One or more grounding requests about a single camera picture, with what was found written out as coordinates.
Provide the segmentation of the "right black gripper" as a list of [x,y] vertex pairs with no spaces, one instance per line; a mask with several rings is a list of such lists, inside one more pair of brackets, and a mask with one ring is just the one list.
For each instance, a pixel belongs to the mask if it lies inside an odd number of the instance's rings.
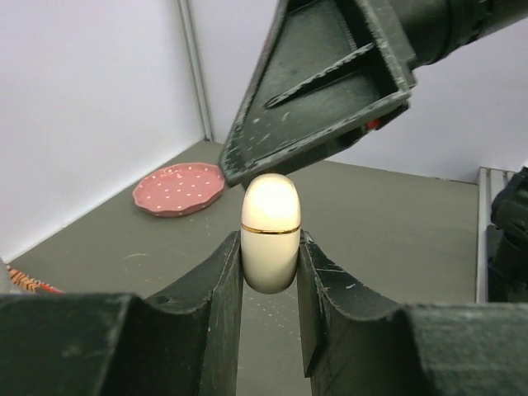
[[368,65],[387,94],[362,116],[381,128],[408,109],[413,70],[527,18],[526,1],[364,1]]

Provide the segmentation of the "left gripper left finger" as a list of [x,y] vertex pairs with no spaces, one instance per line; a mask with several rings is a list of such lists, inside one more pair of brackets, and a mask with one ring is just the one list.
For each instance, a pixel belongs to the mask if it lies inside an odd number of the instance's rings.
[[3,295],[4,395],[233,395],[243,300],[240,235],[143,299]]

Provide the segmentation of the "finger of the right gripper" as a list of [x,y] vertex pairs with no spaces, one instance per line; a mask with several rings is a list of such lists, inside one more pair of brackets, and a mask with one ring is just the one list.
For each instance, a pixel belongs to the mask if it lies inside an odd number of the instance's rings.
[[350,148],[408,108],[413,50],[387,1],[280,1],[219,157],[230,186]]

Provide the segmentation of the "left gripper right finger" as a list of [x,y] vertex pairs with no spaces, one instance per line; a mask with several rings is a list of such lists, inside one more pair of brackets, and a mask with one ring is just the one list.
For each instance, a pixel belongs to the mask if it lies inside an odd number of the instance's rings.
[[524,395],[525,304],[399,304],[330,260],[308,233],[297,291],[314,395]]

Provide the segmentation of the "beige earbud case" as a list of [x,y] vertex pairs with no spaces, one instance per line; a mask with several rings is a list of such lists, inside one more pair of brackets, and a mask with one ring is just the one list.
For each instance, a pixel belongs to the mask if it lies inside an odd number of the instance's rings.
[[297,271],[301,208],[295,184],[276,173],[256,177],[241,214],[241,253],[247,284],[261,294],[286,290]]

